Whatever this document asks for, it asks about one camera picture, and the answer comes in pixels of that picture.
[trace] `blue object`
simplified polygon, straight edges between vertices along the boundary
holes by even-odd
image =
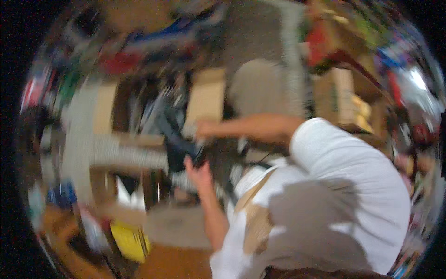
[[[50,189],[48,191],[47,201],[63,209],[71,208],[77,202],[73,182],[66,179]]]

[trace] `hand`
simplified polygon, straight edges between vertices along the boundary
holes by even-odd
[[[217,121],[203,119],[197,120],[195,125],[197,126],[195,138],[199,140],[206,140],[214,136],[214,130],[219,123]]]
[[[189,156],[184,158],[183,163],[187,176],[194,183],[199,195],[214,192],[214,180],[209,161],[206,161],[199,169],[194,168],[192,159]]]

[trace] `white t-shirt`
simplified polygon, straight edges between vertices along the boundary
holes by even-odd
[[[386,274],[410,214],[409,194],[390,160],[322,118],[303,123],[289,148],[290,158],[269,162],[268,170],[255,167],[235,188],[240,198],[274,170],[252,199],[270,212],[266,249],[245,253],[247,212],[234,213],[229,204],[229,231],[211,257],[213,277],[257,279],[270,265]]]

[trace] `tan pants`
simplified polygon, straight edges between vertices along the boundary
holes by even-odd
[[[287,113],[281,72],[277,64],[264,59],[254,59],[240,67],[227,94],[237,115]]]

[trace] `man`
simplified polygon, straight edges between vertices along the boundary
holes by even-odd
[[[409,194],[380,151],[321,118],[255,113],[199,121],[197,138],[247,137],[283,145],[289,158],[233,168],[236,204],[215,196],[209,163],[184,161],[205,213],[214,278],[260,278],[280,270],[386,274],[409,223]]]

